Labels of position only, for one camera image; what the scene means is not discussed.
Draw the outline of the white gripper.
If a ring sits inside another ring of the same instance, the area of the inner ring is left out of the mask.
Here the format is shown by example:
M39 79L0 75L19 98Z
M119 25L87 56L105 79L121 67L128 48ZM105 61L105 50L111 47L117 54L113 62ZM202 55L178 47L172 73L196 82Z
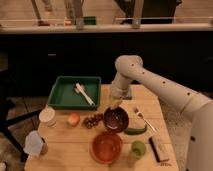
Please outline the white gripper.
M122 103L122 99L125 99L131 83L131 79L121 75L120 73L115 75L115 78L110 85L110 95L115 98L110 101L111 110L118 108Z

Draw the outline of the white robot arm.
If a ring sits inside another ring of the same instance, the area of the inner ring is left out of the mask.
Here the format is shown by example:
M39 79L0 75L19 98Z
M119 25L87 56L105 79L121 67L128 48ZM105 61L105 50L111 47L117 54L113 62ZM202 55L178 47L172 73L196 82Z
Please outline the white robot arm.
M124 99L133 81L141 83L191 121L186 171L213 171L213 100L146 70L137 55L119 56L115 68L110 95Z

